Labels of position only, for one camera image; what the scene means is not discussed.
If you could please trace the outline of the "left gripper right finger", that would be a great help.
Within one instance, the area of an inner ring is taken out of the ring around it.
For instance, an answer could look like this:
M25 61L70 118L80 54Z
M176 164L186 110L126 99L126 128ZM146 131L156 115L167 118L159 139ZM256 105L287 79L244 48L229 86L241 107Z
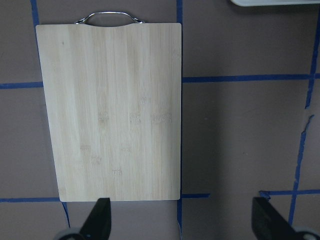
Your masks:
M296 231L264 197L253 197L251 229L257 240L294 240Z

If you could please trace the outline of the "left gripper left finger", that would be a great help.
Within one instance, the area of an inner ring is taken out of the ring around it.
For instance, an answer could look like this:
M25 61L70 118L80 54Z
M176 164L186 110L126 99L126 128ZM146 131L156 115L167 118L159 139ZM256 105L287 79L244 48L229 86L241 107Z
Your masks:
M99 198L79 233L85 240L108 240L111 234L110 198Z

